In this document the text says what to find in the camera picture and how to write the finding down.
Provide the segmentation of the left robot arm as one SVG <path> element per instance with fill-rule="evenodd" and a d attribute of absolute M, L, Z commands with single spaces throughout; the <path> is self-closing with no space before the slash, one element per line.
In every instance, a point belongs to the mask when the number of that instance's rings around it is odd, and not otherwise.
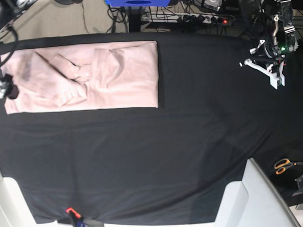
<path fill-rule="evenodd" d="M 250 59 L 258 66 L 278 66 L 298 48 L 293 9 L 290 0 L 254 0 L 260 21 L 259 44 L 250 50 Z"/>

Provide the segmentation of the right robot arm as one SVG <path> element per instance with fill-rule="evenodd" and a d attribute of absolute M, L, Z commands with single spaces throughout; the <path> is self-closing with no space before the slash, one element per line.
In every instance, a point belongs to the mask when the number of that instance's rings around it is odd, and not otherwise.
<path fill-rule="evenodd" d="M 13 23 L 22 16 L 34 3 L 36 0 L 1 0 L 0 1 L 0 39 L 2 40 L 8 34 L 12 34 L 14 37 L 14 42 L 12 43 L 12 48 L 7 57 L 0 59 L 0 67 L 2 68 L 4 64 L 11 58 L 15 52 L 18 45 L 18 34 Z M 0 70 L 0 98 L 4 99 L 12 93 L 15 85 L 12 82 L 12 77 L 8 74 L 4 74 Z"/>

